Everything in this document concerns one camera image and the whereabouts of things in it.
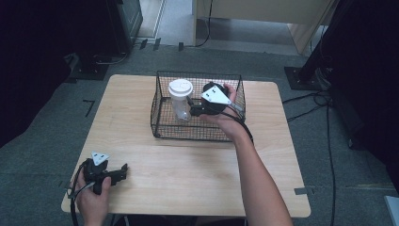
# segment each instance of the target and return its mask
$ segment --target wooden table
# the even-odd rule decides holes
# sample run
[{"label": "wooden table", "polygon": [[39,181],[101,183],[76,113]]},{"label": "wooden table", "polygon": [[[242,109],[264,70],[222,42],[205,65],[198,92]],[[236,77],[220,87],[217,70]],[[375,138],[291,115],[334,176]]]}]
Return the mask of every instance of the wooden table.
[{"label": "wooden table", "polygon": [[[293,218],[311,213],[279,90],[244,81],[247,126]],[[155,77],[113,75],[78,166],[91,152],[110,155],[108,170],[127,163],[127,179],[111,187],[110,213],[244,216],[235,149],[230,142],[155,138],[150,128]],[[65,196],[62,210],[70,211]]]}]

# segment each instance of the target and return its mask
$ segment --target person's left hand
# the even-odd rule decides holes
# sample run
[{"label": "person's left hand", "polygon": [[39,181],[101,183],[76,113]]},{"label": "person's left hand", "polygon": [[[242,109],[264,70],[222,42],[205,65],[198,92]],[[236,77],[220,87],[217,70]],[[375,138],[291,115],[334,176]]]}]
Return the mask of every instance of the person's left hand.
[{"label": "person's left hand", "polygon": [[[83,172],[80,171],[77,180],[76,190],[86,185]],[[85,226],[103,225],[106,215],[108,214],[108,196],[111,187],[111,178],[106,177],[102,184],[101,195],[96,195],[91,189],[82,190],[76,197],[77,207],[83,219]]]}]

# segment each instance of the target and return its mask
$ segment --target gray carpet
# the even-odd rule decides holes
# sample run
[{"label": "gray carpet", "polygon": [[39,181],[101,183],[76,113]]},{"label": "gray carpet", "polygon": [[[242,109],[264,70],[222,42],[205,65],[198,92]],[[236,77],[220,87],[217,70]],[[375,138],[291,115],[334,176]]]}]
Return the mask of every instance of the gray carpet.
[{"label": "gray carpet", "polygon": [[[245,80],[278,84],[282,100],[308,91],[291,90],[284,66],[301,67],[302,56],[230,52],[163,46],[136,47],[124,61],[111,65],[104,81],[79,80],[62,84],[25,133],[1,150],[0,225],[72,225],[61,211],[90,125],[112,74],[155,75],[156,71],[240,73]],[[90,103],[95,101],[88,116]],[[315,107],[312,98],[284,106],[287,118]],[[332,179],[327,149],[325,108],[289,123],[304,183],[309,192],[311,216],[295,218],[295,225],[329,225]],[[391,225],[384,196],[397,197],[385,167],[370,153],[347,147],[347,136],[334,108],[329,110],[330,139],[336,177],[334,225]],[[188,225],[187,217],[170,217],[175,225]]]}]

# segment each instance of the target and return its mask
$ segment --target fingers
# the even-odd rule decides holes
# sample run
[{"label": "fingers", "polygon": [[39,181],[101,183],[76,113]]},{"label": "fingers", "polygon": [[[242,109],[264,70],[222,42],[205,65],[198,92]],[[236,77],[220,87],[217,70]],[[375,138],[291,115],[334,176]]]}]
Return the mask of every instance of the fingers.
[{"label": "fingers", "polygon": [[101,196],[108,199],[109,188],[111,187],[111,177],[105,177],[102,184]]},{"label": "fingers", "polygon": [[235,98],[237,97],[237,91],[230,84],[225,83],[223,86],[229,90],[229,99],[234,103]]},{"label": "fingers", "polygon": [[85,176],[83,175],[83,169],[80,170],[79,175],[77,177],[77,185],[76,189],[80,189],[86,185]]}]

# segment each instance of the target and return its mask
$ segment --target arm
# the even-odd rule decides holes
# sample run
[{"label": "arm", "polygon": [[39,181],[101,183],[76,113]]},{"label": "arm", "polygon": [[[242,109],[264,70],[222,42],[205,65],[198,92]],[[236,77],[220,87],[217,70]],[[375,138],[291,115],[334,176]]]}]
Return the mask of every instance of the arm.
[{"label": "arm", "polygon": [[[76,189],[86,185],[83,172],[79,173]],[[101,226],[108,214],[108,193],[111,187],[111,178],[103,180],[101,195],[96,195],[91,189],[80,192],[76,198],[77,207],[83,216],[85,226]]]},{"label": "arm", "polygon": [[[234,88],[229,89],[230,99],[235,101]],[[225,112],[235,113],[226,108]],[[279,190],[255,150],[246,130],[238,122],[224,116],[201,115],[202,120],[216,123],[235,146],[240,171],[241,191],[249,225],[293,225]]]}]

